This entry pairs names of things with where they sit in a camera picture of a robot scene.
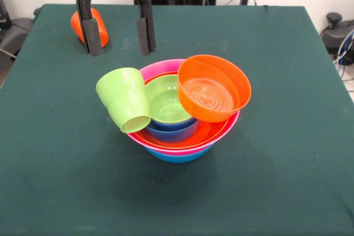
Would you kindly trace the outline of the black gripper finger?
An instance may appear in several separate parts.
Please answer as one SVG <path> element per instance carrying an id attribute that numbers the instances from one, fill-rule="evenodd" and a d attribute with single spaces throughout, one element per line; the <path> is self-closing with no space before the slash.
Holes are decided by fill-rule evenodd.
<path id="1" fill-rule="evenodd" d="M 86 51 L 99 56 L 102 54 L 102 43 L 97 20 L 91 12 L 91 0 L 76 0 L 76 6 Z"/>
<path id="2" fill-rule="evenodd" d="M 140 51 L 143 55 L 149 55 L 156 50 L 153 11 L 151 0 L 135 0 L 139 5 L 139 18 L 137 19 L 137 31 Z"/>

